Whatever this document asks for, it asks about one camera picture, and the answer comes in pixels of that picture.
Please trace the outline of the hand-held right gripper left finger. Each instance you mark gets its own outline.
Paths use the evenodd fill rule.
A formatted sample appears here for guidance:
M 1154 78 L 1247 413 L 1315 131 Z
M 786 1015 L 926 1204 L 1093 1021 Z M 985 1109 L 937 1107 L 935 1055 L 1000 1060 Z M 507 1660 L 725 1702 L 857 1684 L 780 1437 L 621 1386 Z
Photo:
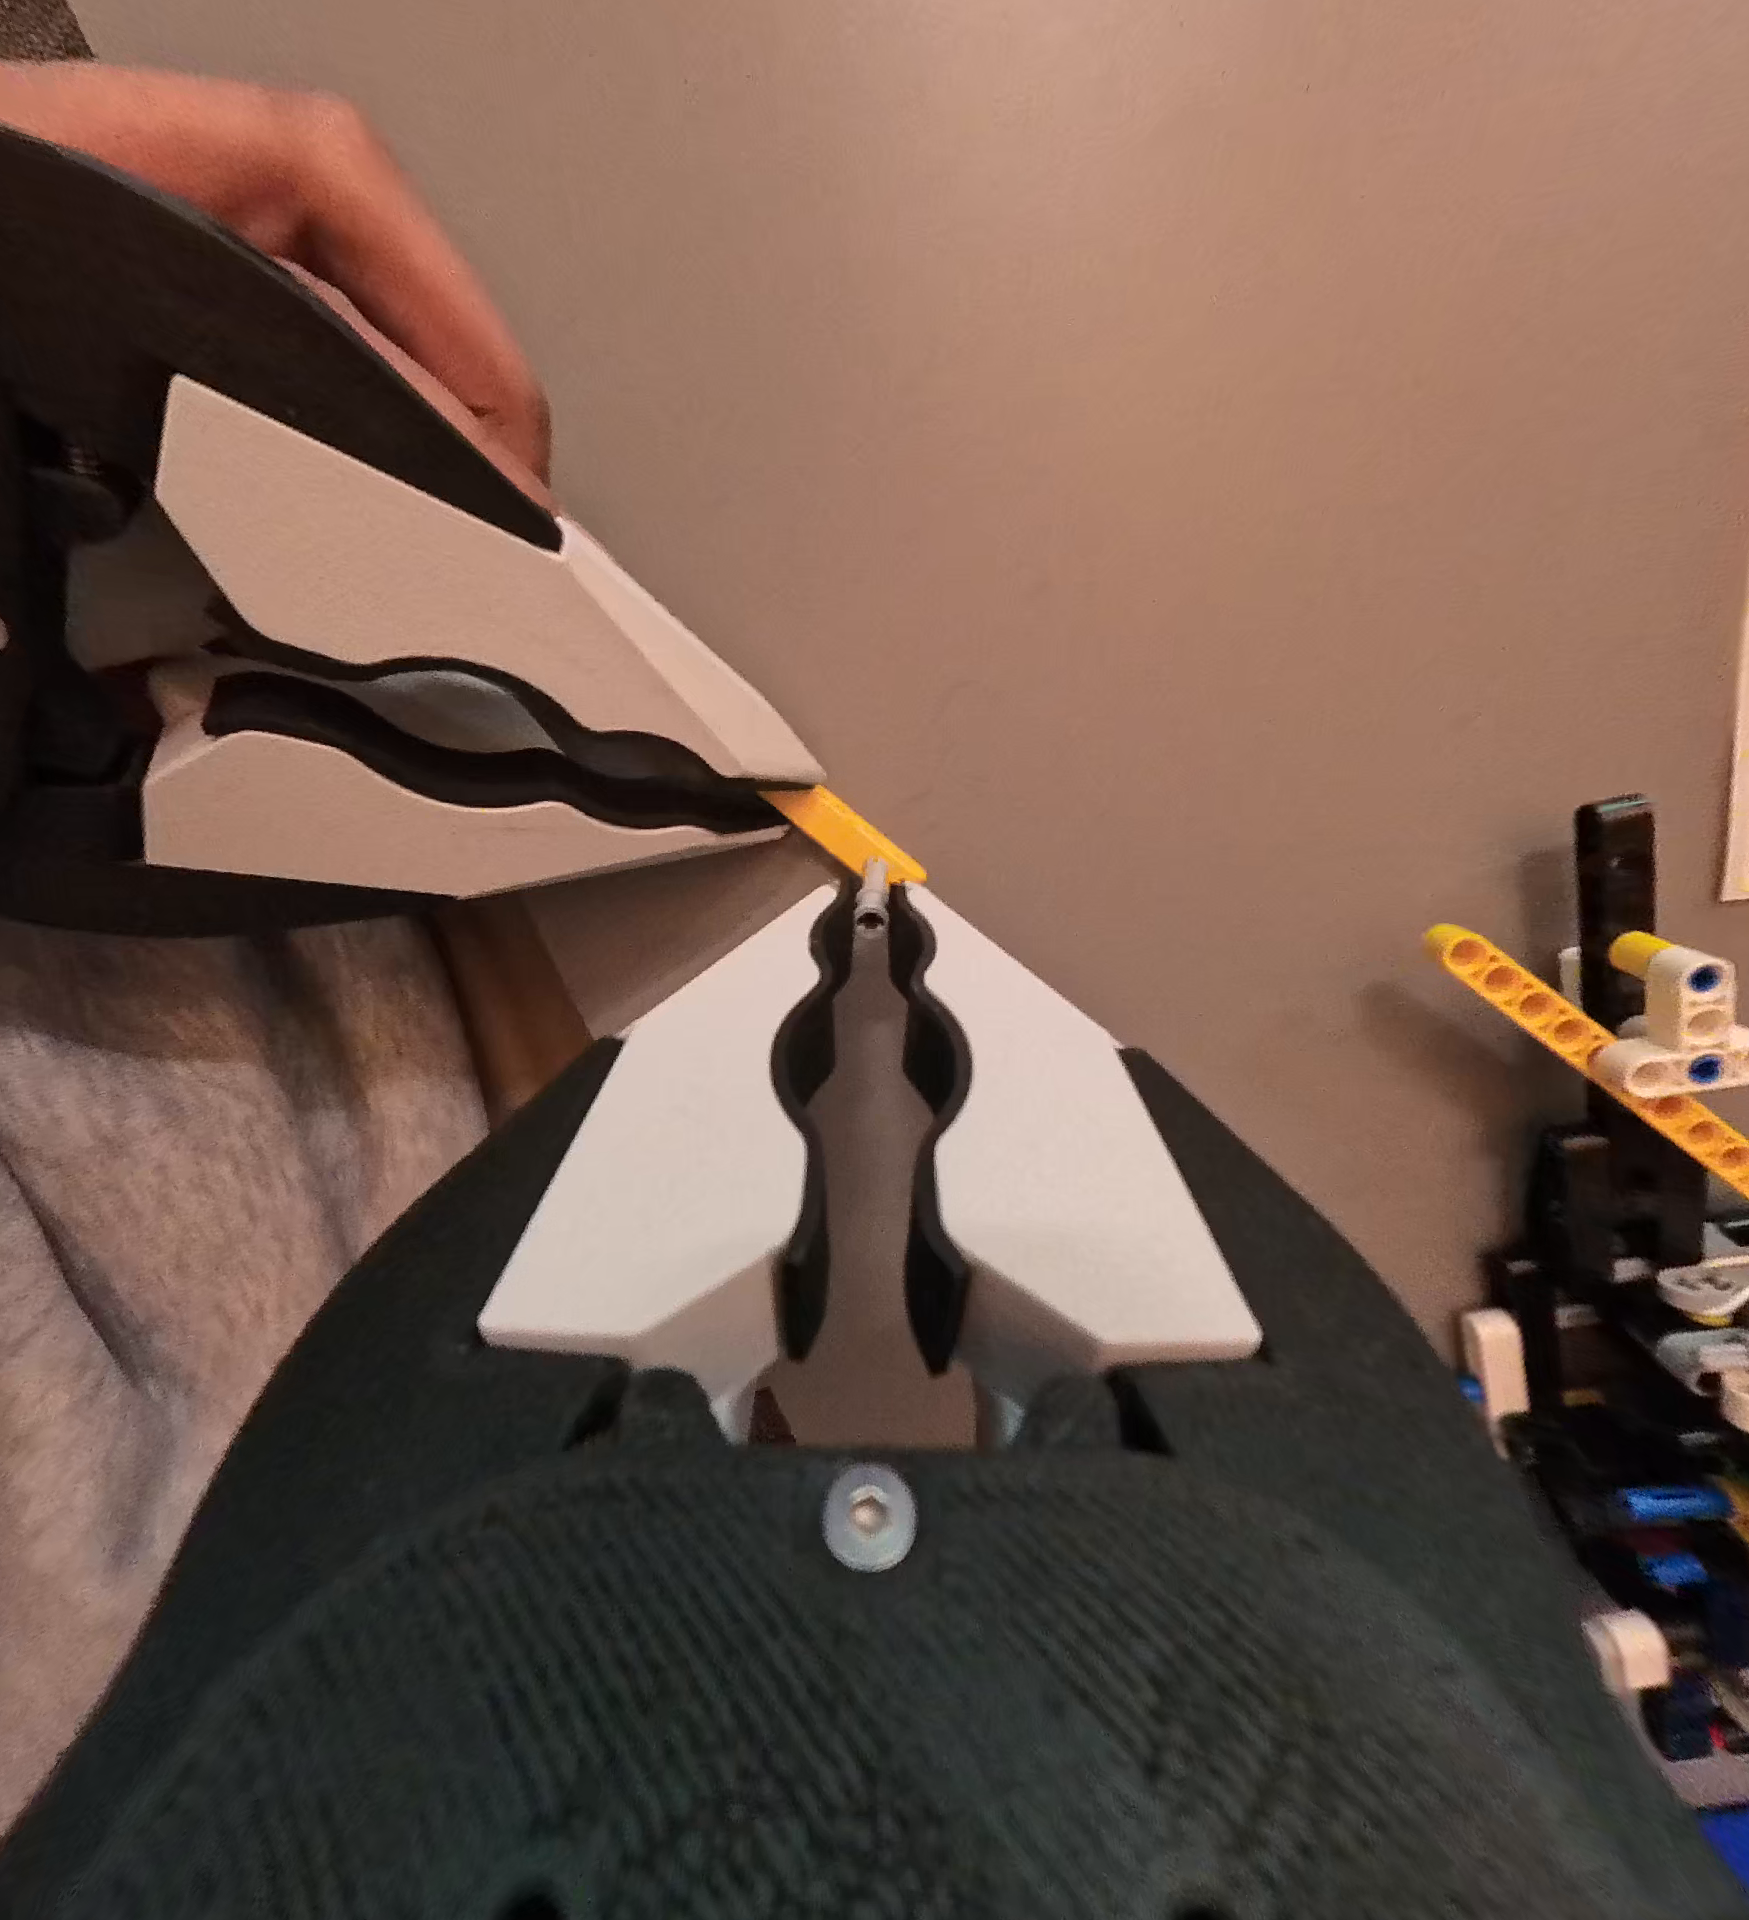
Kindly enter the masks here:
M 478 1310 L 487 1347 L 684 1373 L 747 1441 L 828 1300 L 810 1102 L 851 946 L 854 886 L 820 884 L 618 1038 Z

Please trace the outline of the yellow lego beam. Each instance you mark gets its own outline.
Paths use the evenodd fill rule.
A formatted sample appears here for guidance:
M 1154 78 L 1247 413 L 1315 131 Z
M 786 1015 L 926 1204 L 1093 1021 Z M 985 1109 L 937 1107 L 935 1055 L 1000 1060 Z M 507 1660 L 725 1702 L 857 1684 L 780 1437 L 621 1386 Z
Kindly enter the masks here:
M 874 861 L 881 861 L 890 884 L 912 884 L 926 877 L 919 859 L 902 849 L 824 783 L 761 785 L 757 796 L 847 873 L 862 876 Z

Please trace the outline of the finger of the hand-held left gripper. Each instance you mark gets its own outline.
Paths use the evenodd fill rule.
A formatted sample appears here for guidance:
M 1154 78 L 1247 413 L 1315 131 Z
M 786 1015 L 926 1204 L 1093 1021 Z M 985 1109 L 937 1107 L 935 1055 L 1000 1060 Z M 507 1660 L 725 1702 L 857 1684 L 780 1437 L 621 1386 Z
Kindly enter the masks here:
M 550 745 L 466 751 L 302 676 L 171 658 L 141 782 L 149 869 L 484 898 L 766 844 L 750 788 L 586 775 Z
M 70 657 L 174 658 L 225 636 L 325 682 L 449 676 L 590 775 L 817 783 L 782 712 L 580 525 L 510 535 L 187 376 L 147 502 L 70 560 Z

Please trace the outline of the person's left hand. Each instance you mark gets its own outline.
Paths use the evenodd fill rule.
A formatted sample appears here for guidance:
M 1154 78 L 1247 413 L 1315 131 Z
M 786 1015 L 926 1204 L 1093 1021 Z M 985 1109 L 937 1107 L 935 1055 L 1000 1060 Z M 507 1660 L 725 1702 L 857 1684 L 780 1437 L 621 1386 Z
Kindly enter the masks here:
M 538 373 L 350 100 L 97 60 L 0 60 L 0 122 L 192 203 L 318 281 L 523 493 L 553 502 Z

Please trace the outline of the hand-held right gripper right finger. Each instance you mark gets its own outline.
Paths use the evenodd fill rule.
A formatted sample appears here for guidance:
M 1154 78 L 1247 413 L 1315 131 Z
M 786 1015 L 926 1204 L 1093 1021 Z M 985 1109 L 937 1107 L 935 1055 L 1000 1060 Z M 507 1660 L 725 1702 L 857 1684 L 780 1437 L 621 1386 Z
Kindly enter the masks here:
M 904 1300 L 932 1374 L 962 1367 L 978 1446 L 1054 1380 L 1262 1349 L 1125 1046 L 924 884 L 890 893 L 904 1075 L 926 1129 Z

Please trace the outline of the partly built lego model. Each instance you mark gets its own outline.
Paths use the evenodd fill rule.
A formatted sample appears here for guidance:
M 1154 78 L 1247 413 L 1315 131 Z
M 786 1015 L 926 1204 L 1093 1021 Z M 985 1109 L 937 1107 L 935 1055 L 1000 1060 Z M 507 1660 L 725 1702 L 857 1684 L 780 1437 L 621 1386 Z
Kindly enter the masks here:
M 1573 820 L 1578 941 L 1551 986 L 1457 925 L 1437 966 L 1585 1088 L 1463 1313 L 1463 1386 L 1586 1584 L 1601 1678 L 1679 1779 L 1749 1771 L 1749 1088 L 1734 966 L 1657 934 L 1644 796 Z

